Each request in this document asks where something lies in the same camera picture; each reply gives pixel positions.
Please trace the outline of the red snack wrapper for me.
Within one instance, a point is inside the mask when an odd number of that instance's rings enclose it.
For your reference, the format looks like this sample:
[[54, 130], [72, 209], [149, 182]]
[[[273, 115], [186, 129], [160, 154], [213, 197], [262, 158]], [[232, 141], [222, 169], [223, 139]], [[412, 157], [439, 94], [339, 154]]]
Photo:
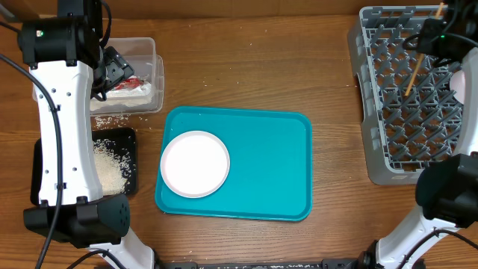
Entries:
[[132, 90], [136, 87], [140, 87], [144, 85], [145, 82], [143, 79], [138, 78], [136, 76], [132, 76], [130, 78], [127, 78], [125, 81], [119, 83], [116, 87], [115, 90]]

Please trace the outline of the wooden chopstick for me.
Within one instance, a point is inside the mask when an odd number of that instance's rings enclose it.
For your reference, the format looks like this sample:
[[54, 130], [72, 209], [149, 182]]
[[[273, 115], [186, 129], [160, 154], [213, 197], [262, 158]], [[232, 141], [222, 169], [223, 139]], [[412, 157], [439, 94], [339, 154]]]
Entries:
[[[445, 3], [444, 3], [443, 1], [440, 2], [439, 6], [438, 6], [438, 9], [437, 9], [437, 11], [435, 12], [435, 16], [434, 16], [435, 19], [439, 19], [440, 15], [441, 15], [441, 12], [442, 12], [442, 10], [443, 10], [443, 8], [444, 8], [444, 6], [445, 6]], [[419, 57], [418, 57], [418, 61], [417, 61], [416, 65], [415, 65], [415, 68], [414, 68], [414, 71], [413, 71], [412, 76], [411, 76], [411, 78], [410, 78], [409, 84], [408, 84], [408, 86], [407, 86], [407, 88], [406, 88], [405, 97], [408, 97], [408, 96], [409, 96], [409, 94], [410, 94], [410, 92], [411, 92], [411, 90], [412, 90], [412, 87], [413, 87], [413, 85], [414, 85], [415, 79], [416, 79], [416, 77], [417, 77], [418, 71], [420, 70], [421, 64], [422, 64], [423, 59], [424, 59], [424, 55], [423, 55], [423, 54], [418, 54], [418, 56], [419, 56]]]

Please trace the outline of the small pink saucer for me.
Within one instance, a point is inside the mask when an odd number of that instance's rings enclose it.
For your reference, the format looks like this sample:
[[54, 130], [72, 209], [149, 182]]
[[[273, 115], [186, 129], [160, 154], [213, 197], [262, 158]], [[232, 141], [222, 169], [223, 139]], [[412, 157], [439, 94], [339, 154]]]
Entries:
[[450, 89], [453, 97], [462, 105], [465, 103], [465, 73], [463, 70], [455, 72], [450, 78]]

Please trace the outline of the food scraps and rice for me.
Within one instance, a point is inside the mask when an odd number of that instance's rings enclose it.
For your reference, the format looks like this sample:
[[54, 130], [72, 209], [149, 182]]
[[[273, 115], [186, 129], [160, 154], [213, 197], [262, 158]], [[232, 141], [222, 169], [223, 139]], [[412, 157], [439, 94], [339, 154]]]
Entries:
[[124, 147], [117, 149], [116, 145], [109, 139], [93, 142], [96, 171], [105, 196], [125, 193], [133, 172], [130, 152]]

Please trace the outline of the large pink plate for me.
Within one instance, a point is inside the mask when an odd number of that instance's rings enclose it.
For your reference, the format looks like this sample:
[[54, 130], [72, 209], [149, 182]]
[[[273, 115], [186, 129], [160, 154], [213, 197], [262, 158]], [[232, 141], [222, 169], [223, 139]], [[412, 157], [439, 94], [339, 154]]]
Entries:
[[210, 132], [189, 131], [173, 138], [160, 160], [160, 174], [175, 194], [190, 199], [206, 197], [227, 179], [230, 156], [226, 145]]

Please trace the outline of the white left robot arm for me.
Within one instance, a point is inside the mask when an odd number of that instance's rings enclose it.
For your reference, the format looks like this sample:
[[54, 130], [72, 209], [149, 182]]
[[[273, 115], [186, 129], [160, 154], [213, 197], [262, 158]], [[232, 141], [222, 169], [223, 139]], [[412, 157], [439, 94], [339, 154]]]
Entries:
[[156, 252], [130, 226], [124, 194], [105, 196], [93, 155], [90, 102], [133, 74], [108, 45], [111, 10], [104, 1], [59, 1], [55, 17], [25, 22], [18, 34], [21, 72], [34, 84], [42, 170], [37, 204], [25, 227], [99, 255], [115, 268], [158, 268]]

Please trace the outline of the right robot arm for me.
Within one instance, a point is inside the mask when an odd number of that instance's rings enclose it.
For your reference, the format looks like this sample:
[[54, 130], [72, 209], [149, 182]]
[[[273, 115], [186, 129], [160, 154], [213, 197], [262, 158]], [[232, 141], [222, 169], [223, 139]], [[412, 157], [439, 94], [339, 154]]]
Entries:
[[350, 268], [423, 268], [477, 221], [477, 3], [364, 7], [348, 36], [370, 180], [413, 184], [415, 206]]

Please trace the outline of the clear plastic waste bin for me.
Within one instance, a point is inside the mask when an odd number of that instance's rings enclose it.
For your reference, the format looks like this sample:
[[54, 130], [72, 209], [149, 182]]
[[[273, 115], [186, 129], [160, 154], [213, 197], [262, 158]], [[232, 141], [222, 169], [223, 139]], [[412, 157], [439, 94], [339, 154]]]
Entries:
[[38, 111], [61, 119], [159, 111], [164, 68], [150, 37], [115, 38], [102, 46], [92, 37], [38, 41], [30, 74]]

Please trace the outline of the grey dishwasher rack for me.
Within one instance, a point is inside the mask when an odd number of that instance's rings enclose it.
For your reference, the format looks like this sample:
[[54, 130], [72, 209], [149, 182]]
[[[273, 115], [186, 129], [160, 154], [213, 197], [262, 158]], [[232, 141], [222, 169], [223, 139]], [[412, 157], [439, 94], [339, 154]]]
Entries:
[[405, 97], [419, 56], [404, 50], [403, 41], [436, 11], [433, 5], [363, 7], [348, 33], [367, 172], [377, 185], [416, 183], [424, 168], [450, 157], [459, 142], [463, 106], [449, 88], [458, 63], [434, 67], [435, 58], [424, 57]]

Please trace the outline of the white tissue pile in bin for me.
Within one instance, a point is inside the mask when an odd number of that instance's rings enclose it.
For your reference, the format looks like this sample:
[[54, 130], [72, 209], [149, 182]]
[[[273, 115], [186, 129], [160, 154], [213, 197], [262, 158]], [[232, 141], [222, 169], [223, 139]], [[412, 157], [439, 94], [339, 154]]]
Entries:
[[107, 99], [100, 102], [92, 99], [90, 103], [90, 111], [104, 111], [106, 108], [113, 106], [126, 106], [133, 108], [138, 105], [146, 105], [152, 101], [153, 91], [152, 85], [145, 81], [145, 84], [132, 90], [112, 90], [107, 92]]

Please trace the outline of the black rectangular tray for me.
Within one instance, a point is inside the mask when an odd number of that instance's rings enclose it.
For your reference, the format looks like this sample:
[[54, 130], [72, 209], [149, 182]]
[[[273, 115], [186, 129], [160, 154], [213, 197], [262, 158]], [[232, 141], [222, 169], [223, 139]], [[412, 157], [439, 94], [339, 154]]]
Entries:
[[134, 129], [92, 133], [96, 170], [105, 196], [137, 192], [137, 143]]

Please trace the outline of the teal serving tray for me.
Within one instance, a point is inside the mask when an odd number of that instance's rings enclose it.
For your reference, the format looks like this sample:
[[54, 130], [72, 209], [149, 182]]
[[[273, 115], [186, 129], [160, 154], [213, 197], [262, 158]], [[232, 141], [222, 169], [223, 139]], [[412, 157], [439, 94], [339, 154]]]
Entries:
[[301, 221], [312, 208], [309, 119], [298, 112], [180, 106], [168, 113], [163, 144], [189, 131], [224, 142], [231, 167], [214, 193], [181, 197], [157, 178], [155, 203], [169, 214]]

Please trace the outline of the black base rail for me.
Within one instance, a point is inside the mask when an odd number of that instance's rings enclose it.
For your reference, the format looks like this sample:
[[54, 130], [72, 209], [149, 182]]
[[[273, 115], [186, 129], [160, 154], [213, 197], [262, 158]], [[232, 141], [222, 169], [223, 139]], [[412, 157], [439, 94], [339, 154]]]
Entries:
[[259, 262], [198, 264], [196, 262], [164, 263], [166, 269], [354, 269], [357, 259], [323, 259], [320, 262]]

